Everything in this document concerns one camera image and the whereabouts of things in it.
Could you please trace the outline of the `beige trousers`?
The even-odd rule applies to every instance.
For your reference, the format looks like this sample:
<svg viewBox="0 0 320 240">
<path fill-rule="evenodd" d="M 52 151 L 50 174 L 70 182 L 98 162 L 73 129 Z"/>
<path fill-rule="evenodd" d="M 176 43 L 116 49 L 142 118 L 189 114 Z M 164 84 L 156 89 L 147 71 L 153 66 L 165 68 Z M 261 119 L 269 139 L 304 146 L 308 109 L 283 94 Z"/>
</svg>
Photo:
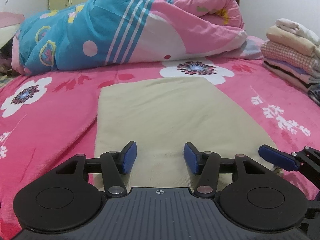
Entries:
<svg viewBox="0 0 320 240">
<path fill-rule="evenodd" d="M 267 132 L 225 93 L 201 77 L 176 77 L 104 87 L 98 100 L 95 156 L 119 151 L 129 141 L 137 157 L 128 188 L 190 187 L 197 176 L 187 167 L 187 142 L 223 158 L 245 154 L 266 168 L 261 145 L 274 145 Z"/>
</svg>

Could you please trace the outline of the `folded clothes stack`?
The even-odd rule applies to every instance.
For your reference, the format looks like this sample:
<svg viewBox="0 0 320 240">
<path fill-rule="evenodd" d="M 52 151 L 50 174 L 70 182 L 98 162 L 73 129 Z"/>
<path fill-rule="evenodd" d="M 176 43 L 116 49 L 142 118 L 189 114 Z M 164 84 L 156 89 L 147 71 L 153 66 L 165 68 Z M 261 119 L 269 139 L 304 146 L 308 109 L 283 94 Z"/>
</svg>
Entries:
<svg viewBox="0 0 320 240">
<path fill-rule="evenodd" d="M 304 25 L 279 18 L 260 49 L 264 67 L 306 94 L 319 84 L 319 35 Z"/>
</svg>

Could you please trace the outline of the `pink floral bed sheet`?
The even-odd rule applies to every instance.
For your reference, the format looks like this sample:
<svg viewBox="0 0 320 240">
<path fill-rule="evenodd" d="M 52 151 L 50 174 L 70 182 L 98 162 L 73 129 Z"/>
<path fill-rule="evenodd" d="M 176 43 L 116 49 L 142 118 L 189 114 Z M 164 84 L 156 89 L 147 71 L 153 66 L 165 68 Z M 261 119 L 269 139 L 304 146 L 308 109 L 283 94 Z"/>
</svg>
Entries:
<svg viewBox="0 0 320 240">
<path fill-rule="evenodd" d="M 202 57 L 20 76 L 1 89 L 1 239 L 21 230 L 12 207 L 21 188 L 78 153 L 96 157 L 104 87 L 176 77 L 209 81 L 267 132 L 273 147 L 319 148 L 319 107 L 262 60 Z"/>
</svg>

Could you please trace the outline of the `patterned pillow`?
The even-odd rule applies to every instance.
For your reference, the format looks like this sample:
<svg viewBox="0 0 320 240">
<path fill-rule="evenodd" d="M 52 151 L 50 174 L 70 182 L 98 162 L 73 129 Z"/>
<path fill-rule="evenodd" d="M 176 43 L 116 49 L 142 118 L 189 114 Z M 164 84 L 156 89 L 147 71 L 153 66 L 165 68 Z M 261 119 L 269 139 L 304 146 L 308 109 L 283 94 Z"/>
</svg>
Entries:
<svg viewBox="0 0 320 240">
<path fill-rule="evenodd" d="M 5 87 L 8 83 L 14 80 L 15 77 L 4 73 L 0 74 L 0 88 Z"/>
</svg>

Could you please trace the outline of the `blue pink floral quilt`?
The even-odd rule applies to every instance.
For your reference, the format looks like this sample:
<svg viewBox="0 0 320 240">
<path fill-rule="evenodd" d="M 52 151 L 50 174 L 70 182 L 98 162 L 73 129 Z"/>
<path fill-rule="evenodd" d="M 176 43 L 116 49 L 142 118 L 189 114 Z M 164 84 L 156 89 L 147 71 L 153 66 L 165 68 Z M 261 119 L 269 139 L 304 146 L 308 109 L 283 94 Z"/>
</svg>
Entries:
<svg viewBox="0 0 320 240">
<path fill-rule="evenodd" d="M 12 45 L 22 75 L 222 55 L 261 58 L 236 0 L 87 0 L 24 20 Z"/>
</svg>

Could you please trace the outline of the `pink white headboard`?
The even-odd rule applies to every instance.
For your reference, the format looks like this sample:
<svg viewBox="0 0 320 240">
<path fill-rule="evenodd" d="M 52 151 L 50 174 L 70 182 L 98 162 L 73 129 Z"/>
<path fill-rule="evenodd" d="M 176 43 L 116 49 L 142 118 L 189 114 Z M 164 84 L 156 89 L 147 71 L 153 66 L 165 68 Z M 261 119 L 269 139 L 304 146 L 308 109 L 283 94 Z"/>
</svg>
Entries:
<svg viewBox="0 0 320 240">
<path fill-rule="evenodd" d="M 1 12 L 0 18 L 0 48 L 5 46 L 18 31 L 20 24 L 24 21 L 23 14 L 12 12 Z"/>
</svg>

